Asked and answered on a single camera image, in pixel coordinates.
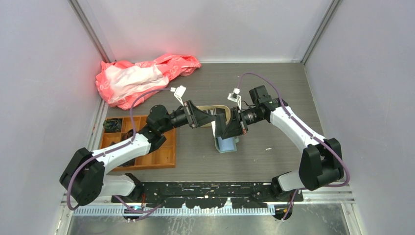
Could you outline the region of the beige oval card tray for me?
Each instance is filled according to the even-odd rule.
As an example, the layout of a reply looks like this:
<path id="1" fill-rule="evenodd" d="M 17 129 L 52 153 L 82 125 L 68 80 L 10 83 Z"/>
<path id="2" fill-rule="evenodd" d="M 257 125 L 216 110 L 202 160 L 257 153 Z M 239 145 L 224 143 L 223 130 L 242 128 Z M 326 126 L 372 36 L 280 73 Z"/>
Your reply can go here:
<path id="1" fill-rule="evenodd" d="M 197 106 L 197 108 L 214 116 L 217 116 L 218 114 L 226 114 L 226 124 L 228 124 L 230 121 L 231 111 L 230 108 L 226 105 L 200 105 Z M 202 127 L 211 127 L 211 123 L 208 123 Z"/>

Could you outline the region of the green leather card holder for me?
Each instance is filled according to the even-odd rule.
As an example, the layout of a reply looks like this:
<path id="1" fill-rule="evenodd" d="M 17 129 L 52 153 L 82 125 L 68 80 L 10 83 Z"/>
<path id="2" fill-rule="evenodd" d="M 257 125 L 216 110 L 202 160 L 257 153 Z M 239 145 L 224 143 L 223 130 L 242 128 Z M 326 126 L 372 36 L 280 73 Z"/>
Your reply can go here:
<path id="1" fill-rule="evenodd" d="M 219 153 L 235 152 L 237 151 L 237 144 L 239 137 L 232 137 L 222 139 L 221 137 L 215 138 L 215 147 Z"/>

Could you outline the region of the orange compartment organizer box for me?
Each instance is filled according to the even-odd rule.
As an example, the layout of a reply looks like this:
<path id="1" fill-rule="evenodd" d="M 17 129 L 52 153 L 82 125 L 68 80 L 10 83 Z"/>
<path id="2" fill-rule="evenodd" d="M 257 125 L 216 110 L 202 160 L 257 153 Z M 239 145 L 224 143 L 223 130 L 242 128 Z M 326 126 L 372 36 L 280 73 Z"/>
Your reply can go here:
<path id="1" fill-rule="evenodd" d="M 136 130 L 141 129 L 146 124 L 147 116 L 134 116 L 130 117 L 116 117 L 123 119 L 122 129 L 119 133 L 104 133 L 102 134 L 100 148 L 109 147 L 121 141 L 124 141 L 124 135 L 133 129 L 135 125 Z M 165 134 L 166 141 L 156 151 L 144 156 L 136 157 L 128 162 L 125 162 L 112 171 L 134 171 L 145 169 L 161 169 L 161 168 L 174 168 L 176 166 L 176 130 L 170 130 Z"/>

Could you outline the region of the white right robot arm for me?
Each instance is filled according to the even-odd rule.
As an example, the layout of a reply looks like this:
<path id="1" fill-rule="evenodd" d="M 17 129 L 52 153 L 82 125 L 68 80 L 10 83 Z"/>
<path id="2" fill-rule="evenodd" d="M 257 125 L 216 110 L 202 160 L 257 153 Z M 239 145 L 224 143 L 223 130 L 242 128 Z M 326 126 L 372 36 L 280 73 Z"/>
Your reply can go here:
<path id="1" fill-rule="evenodd" d="M 242 110 L 240 106 L 231 108 L 230 120 L 218 114 L 212 122 L 215 137 L 230 139 L 248 132 L 248 126 L 267 121 L 281 130 L 301 153 L 297 170 L 272 179 L 272 196 L 284 201 L 292 190 L 310 191 L 321 187 L 341 187 L 337 180 L 348 178 L 342 161 L 341 145 L 335 138 L 327 139 L 307 126 L 280 97 L 272 98 L 265 86 L 249 91 L 253 106 Z"/>

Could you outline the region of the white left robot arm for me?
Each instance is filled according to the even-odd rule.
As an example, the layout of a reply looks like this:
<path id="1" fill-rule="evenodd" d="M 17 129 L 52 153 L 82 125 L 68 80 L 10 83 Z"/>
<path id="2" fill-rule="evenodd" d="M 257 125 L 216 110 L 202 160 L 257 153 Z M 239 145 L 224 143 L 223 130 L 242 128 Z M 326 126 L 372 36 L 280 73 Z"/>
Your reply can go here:
<path id="1" fill-rule="evenodd" d="M 198 128 L 215 121 L 216 117 L 197 108 L 191 100 L 169 113 L 163 105 L 153 106 L 146 118 L 146 124 L 139 131 L 133 128 L 133 135 L 119 143 L 99 150 L 78 149 L 59 182 L 67 190 L 67 206 L 75 210 L 85 206 L 102 195 L 123 195 L 131 202 L 137 202 L 143 190 L 137 181 L 127 176 L 120 180 L 105 180 L 106 175 L 119 165 L 159 149 L 166 141 L 166 132 L 189 125 Z M 117 182 L 128 184 L 124 192 Z"/>

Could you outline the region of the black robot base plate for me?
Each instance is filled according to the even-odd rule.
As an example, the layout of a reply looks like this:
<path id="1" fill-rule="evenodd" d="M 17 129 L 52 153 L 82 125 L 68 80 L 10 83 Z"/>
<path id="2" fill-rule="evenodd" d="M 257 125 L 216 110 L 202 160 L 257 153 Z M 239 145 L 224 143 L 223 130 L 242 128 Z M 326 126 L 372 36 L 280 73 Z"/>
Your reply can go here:
<path id="1" fill-rule="evenodd" d="M 121 200 L 148 207 L 201 209 L 222 208 L 230 200 L 232 208 L 264 208 L 268 203 L 302 202 L 302 193 L 278 193 L 270 182 L 142 182 Z"/>

